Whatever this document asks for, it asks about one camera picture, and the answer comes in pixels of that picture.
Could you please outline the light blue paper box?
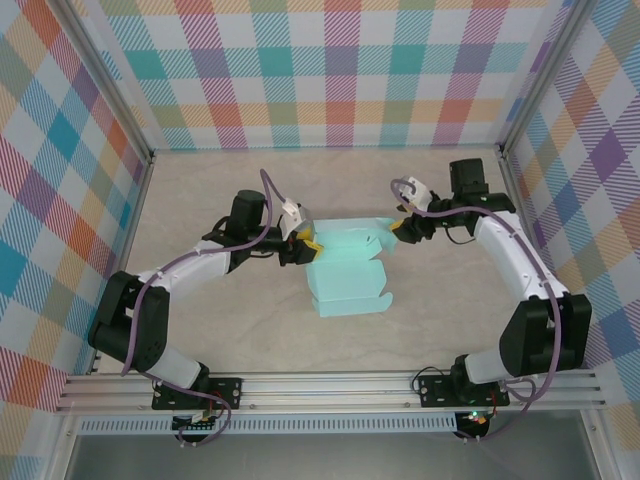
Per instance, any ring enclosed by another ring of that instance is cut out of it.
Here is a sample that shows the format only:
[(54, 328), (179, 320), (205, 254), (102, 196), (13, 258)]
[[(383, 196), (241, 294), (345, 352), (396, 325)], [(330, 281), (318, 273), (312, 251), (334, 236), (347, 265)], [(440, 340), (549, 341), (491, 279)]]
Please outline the light blue paper box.
[(394, 220), (386, 217), (322, 219), (313, 222), (314, 241), (323, 247), (306, 266), (314, 309), (323, 318), (381, 313), (393, 294), (378, 255), (393, 253)]

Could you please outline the aluminium side rail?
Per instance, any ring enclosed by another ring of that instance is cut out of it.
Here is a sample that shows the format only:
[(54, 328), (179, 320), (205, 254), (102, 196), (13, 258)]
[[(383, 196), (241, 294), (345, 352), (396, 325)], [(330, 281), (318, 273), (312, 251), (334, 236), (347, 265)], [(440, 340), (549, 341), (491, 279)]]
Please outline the aluminium side rail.
[(123, 248), (120, 255), (118, 256), (117, 263), (114, 267), (115, 271), (124, 270), (128, 264), (130, 254), (131, 254), (131, 249), (132, 249), (135, 235), (136, 235), (136, 231), (139, 226), (140, 217), (142, 214), (142, 210), (144, 207), (144, 203), (145, 203), (150, 182), (152, 179), (156, 157), (157, 157), (156, 151), (151, 150), (146, 160), (146, 164), (145, 164), (143, 176), (142, 176), (142, 182), (140, 185), (136, 202), (134, 204), (133, 212), (130, 215), (127, 228), (125, 230), (126, 235), (124, 237)]
[(511, 222), (518, 234), (508, 237), (508, 245), (515, 248), (510, 265), (527, 275), (520, 303), (499, 340), (502, 361), (514, 377), (579, 368), (591, 304), (584, 295), (571, 294), (542, 259), (542, 241), (534, 233), (524, 189), (516, 185), (515, 170), (503, 153), (498, 161), (505, 186), (518, 204), (518, 218)]

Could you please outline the aluminium mounting rail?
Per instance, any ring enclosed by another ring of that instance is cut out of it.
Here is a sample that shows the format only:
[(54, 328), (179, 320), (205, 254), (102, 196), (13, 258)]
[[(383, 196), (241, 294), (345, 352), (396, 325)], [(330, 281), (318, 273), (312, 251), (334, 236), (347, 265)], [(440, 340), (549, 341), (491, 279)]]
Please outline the aluminium mounting rail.
[[(429, 394), (407, 371), (228, 373), (239, 394), (237, 411), (258, 413), (382, 413), (417, 412)], [(140, 375), (72, 376), (58, 401), (59, 414), (151, 414), (152, 383)], [(532, 411), (599, 410), (606, 407), (593, 372), (561, 372)]]

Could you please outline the aluminium frame post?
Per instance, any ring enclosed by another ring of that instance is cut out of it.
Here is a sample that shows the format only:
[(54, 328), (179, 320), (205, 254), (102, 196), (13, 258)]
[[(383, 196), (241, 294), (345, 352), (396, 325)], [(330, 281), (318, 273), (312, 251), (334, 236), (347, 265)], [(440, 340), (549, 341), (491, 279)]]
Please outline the aluminium frame post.
[(506, 98), (509, 110), (495, 144), (501, 153), (511, 151), (524, 134), (596, 3), (597, 0), (549, 0), (523, 58), (524, 70)]
[(71, 43), (78, 51), (86, 69), (103, 94), (114, 116), (120, 122), (133, 148), (142, 156), (145, 163), (153, 163), (153, 150), (145, 139), (141, 128), (134, 118), (128, 104), (121, 95), (106, 63), (86, 30), (81, 17), (71, 0), (46, 0)]

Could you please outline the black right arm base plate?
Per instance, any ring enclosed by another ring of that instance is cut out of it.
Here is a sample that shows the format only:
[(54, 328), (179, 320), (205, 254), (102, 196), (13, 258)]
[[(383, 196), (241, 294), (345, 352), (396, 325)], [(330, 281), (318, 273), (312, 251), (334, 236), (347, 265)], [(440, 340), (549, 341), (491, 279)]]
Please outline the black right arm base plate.
[(503, 407), (510, 398), (497, 382), (465, 384), (458, 387), (449, 375), (422, 375), (418, 377), (418, 393), (423, 408), (435, 407)]

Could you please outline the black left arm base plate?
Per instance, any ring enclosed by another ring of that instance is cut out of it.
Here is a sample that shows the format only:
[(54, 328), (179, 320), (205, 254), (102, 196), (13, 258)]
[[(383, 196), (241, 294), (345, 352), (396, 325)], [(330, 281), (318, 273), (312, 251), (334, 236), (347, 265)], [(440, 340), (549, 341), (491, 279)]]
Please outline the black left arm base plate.
[[(180, 392), (164, 382), (153, 382), (153, 410), (205, 410), (210, 408), (210, 399)], [(225, 400), (233, 410), (240, 406), (242, 394), (241, 378), (209, 377), (198, 380), (192, 390), (213, 395)]]

